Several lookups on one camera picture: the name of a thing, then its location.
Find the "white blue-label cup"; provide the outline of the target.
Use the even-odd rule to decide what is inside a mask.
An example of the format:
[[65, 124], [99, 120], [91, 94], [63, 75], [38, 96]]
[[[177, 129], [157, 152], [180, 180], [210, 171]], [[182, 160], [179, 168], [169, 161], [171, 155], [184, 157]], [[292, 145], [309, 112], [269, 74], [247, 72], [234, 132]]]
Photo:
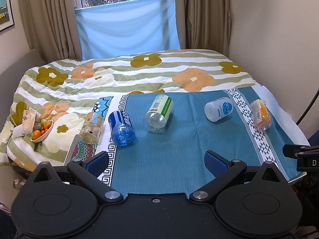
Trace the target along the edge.
[[217, 122], [232, 113], [234, 109], [232, 101], [228, 97], [221, 97], [206, 103], [204, 113], [211, 122]]

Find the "clear amber plastic cup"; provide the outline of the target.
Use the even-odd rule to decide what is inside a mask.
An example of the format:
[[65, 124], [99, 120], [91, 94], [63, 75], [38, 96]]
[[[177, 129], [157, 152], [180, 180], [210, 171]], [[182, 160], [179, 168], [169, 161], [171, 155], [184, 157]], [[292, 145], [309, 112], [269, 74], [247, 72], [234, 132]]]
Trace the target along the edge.
[[98, 143], [103, 124], [102, 115], [97, 112], [88, 113], [80, 131], [80, 138], [87, 144]]

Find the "blue plastic cup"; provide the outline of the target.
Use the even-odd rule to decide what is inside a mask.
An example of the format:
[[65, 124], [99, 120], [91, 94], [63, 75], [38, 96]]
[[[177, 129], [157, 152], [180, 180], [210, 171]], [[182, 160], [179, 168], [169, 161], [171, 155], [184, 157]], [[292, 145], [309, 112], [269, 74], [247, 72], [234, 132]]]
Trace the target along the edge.
[[111, 140], [115, 145], [125, 147], [134, 142], [136, 138], [135, 130], [126, 111], [114, 111], [110, 113], [108, 122]]

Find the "orange label plastic cup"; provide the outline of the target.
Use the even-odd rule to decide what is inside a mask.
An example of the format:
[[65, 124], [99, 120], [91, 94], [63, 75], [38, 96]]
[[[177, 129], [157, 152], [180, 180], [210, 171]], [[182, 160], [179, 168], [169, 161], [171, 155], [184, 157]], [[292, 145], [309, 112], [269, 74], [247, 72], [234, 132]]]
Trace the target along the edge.
[[252, 119], [254, 127], [258, 131], [264, 131], [271, 126], [271, 116], [268, 112], [266, 102], [263, 99], [253, 101], [251, 104]]

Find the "green label clear cup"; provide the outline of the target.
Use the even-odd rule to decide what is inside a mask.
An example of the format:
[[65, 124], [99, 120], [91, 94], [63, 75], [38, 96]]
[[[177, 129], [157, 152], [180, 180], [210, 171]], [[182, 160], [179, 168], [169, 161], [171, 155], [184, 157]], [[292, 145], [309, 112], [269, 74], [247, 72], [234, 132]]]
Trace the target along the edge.
[[146, 113], [146, 122], [153, 133], [162, 133], [168, 123], [174, 102], [170, 96], [160, 94], [155, 97]]

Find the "bowl of toy fruit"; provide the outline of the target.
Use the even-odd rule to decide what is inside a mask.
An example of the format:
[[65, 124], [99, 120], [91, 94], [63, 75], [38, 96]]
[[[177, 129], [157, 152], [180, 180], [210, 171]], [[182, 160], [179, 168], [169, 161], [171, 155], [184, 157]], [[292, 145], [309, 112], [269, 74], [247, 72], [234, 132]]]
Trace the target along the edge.
[[40, 122], [36, 122], [33, 126], [30, 140], [34, 143], [43, 141], [51, 132], [53, 123], [53, 120], [48, 119], [42, 119]]

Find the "teal patterned cloth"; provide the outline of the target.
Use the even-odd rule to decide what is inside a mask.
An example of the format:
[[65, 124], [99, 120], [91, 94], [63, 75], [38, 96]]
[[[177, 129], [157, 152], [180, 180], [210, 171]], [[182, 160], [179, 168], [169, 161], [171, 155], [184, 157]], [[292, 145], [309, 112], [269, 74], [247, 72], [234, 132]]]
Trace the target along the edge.
[[[74, 139], [67, 159], [85, 160], [106, 151], [109, 165], [98, 178], [123, 195], [192, 193], [213, 179], [204, 165], [208, 150], [251, 166], [272, 161], [288, 181], [300, 176], [296, 160], [285, 157], [282, 148], [285, 144], [307, 145], [307, 138], [265, 87], [171, 93], [170, 97], [174, 105], [162, 133], [151, 132], [145, 119], [155, 99], [153, 93], [99, 99], [92, 111], [128, 113], [136, 133], [134, 143], [126, 147], [115, 145], [105, 122], [97, 145]], [[223, 119], [211, 122], [204, 107], [221, 97], [228, 97], [234, 109]], [[266, 102], [272, 121], [264, 131], [258, 131], [252, 119], [250, 104], [258, 99]]]

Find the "beige paper package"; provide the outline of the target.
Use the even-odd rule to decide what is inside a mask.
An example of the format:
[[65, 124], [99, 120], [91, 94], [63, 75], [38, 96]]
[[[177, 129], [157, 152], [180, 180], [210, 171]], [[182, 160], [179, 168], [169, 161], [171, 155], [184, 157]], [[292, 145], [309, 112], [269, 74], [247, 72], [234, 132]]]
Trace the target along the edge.
[[13, 137], [18, 138], [26, 134], [31, 134], [35, 122], [40, 121], [40, 113], [35, 109], [29, 108], [23, 111], [22, 123], [13, 129]]

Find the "floral striped quilt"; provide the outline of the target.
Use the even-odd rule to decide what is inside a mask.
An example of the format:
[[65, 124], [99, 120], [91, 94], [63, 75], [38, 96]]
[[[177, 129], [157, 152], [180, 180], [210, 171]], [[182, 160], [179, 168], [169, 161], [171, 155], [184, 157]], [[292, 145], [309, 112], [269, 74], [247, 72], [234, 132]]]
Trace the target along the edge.
[[[32, 50], [1, 74], [1, 165], [15, 163], [29, 171], [42, 161], [61, 165], [86, 115], [101, 97], [206, 92], [254, 84], [242, 66], [213, 50], [166, 50], [50, 63]], [[51, 133], [38, 147], [29, 135], [12, 135], [27, 109], [53, 121]]]

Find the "light blue window cloth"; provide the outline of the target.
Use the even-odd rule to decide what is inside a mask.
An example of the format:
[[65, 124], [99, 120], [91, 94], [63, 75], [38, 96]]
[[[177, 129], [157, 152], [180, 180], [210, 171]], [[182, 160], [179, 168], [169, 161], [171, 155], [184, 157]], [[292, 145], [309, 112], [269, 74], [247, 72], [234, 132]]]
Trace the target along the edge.
[[130, 0], [75, 11], [82, 58], [179, 49], [175, 0]]

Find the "right beige curtain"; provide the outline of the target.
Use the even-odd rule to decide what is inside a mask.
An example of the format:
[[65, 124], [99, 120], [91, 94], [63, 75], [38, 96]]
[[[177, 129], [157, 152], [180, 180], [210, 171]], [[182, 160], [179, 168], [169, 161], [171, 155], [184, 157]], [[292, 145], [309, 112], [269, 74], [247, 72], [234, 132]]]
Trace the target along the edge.
[[208, 49], [229, 54], [230, 0], [175, 0], [181, 49]]

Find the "beige curtain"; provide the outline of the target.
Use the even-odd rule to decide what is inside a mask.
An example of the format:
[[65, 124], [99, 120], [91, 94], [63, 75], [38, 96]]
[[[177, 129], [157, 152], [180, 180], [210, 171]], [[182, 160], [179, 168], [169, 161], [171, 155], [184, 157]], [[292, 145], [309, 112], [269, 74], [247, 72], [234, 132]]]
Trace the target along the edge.
[[208, 49], [229, 54], [230, 0], [175, 0], [181, 49]]
[[72, 0], [18, 0], [25, 35], [47, 63], [82, 60], [82, 49]]

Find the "left beige curtain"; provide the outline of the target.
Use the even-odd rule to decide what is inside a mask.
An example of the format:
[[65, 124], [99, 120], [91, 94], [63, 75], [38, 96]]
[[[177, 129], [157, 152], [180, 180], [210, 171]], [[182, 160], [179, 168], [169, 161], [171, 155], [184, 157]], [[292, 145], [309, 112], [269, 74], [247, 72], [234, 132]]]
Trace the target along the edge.
[[82, 49], [72, 0], [18, 0], [25, 35], [47, 63], [82, 60]]

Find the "framed wall picture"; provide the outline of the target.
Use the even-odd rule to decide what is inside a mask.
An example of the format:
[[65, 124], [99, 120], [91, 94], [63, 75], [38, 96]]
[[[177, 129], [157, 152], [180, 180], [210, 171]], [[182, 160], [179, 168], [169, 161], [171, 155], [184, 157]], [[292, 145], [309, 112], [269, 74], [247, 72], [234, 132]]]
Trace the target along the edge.
[[0, 32], [14, 25], [11, 0], [0, 0]]

